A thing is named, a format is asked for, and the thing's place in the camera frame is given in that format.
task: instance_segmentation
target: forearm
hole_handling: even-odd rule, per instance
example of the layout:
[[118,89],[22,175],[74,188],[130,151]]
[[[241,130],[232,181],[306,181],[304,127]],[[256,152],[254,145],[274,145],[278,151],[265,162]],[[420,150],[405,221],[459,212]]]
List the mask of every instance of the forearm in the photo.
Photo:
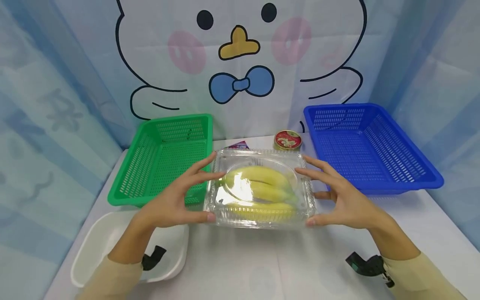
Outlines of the forearm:
[[390,290],[397,300],[464,299],[391,216],[380,216],[369,232],[395,282]]
[[142,275],[142,258],[154,227],[133,217],[112,251],[97,267],[77,300],[123,300]]
[[119,264],[136,264],[142,261],[148,242],[155,230],[136,214],[108,258]]
[[375,226],[368,230],[383,257],[405,261],[420,255],[420,250],[391,216],[385,213],[377,219]]

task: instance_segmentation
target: backdrop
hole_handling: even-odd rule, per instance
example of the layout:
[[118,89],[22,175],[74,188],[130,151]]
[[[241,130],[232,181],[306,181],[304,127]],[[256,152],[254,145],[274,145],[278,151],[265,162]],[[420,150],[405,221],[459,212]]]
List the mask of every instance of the backdrop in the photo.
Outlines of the backdrop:
[[138,124],[188,113],[211,113],[220,139],[304,131],[309,104],[379,103],[480,247],[478,1],[0,3],[3,298],[43,296]]
[[302,132],[307,105],[368,101],[403,1],[54,3],[125,115],[208,112],[221,139]]

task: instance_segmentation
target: banana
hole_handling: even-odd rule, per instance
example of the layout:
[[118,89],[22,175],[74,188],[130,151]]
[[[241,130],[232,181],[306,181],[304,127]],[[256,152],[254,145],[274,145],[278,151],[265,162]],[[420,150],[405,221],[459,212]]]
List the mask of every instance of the banana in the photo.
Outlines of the banana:
[[229,172],[224,177],[224,180],[229,188],[232,188],[242,180],[249,180],[263,182],[285,190],[291,189],[290,182],[282,173],[263,166],[249,166],[236,169]]
[[243,219],[258,222],[278,222],[290,219],[296,209],[287,203],[229,203],[227,207]]
[[259,181],[242,180],[230,188],[230,192],[238,199],[255,201],[255,198],[268,202],[287,202],[295,197],[290,191],[274,187]]

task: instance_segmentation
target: blue plastic basket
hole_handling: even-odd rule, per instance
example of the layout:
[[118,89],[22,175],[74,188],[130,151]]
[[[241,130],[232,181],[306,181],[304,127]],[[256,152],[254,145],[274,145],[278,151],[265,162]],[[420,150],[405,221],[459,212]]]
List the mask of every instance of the blue plastic basket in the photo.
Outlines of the blue plastic basket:
[[319,159],[365,194],[437,189],[442,175],[386,110],[375,104],[308,106],[303,111]]

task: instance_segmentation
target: black wrist strap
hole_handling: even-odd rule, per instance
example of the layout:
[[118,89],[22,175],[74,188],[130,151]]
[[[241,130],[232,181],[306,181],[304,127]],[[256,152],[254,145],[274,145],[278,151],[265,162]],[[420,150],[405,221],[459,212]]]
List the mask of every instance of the black wrist strap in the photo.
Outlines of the black wrist strap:
[[153,251],[152,255],[148,256],[144,254],[142,258],[142,266],[144,271],[150,271],[151,269],[155,268],[155,266],[160,262],[163,255],[167,252],[164,248],[160,246],[155,246],[155,250]]
[[384,260],[381,256],[375,255],[364,261],[360,255],[353,252],[345,261],[358,274],[368,277],[381,275],[387,287],[392,288],[395,286],[395,282],[384,268]]

